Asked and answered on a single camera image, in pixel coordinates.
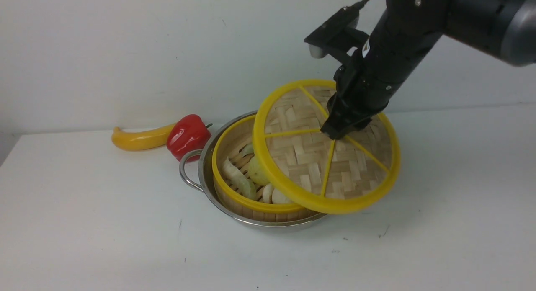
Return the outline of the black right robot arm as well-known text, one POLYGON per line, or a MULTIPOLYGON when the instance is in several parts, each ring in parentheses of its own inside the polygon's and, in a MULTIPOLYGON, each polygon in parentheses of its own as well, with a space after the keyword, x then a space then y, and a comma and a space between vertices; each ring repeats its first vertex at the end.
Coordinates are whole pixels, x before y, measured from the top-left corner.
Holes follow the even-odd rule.
POLYGON ((535 0, 386 0, 370 34, 352 29, 356 50, 334 75, 321 127, 339 140, 364 129, 442 36, 524 67, 535 62, 535 0))

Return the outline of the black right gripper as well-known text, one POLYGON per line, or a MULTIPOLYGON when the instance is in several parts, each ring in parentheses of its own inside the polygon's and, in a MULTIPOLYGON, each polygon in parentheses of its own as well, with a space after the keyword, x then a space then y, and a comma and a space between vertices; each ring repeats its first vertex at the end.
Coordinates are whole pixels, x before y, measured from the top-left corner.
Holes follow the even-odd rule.
POLYGON ((443 34, 448 0, 386 0, 358 56, 337 80, 320 131, 332 140, 365 129, 443 34))

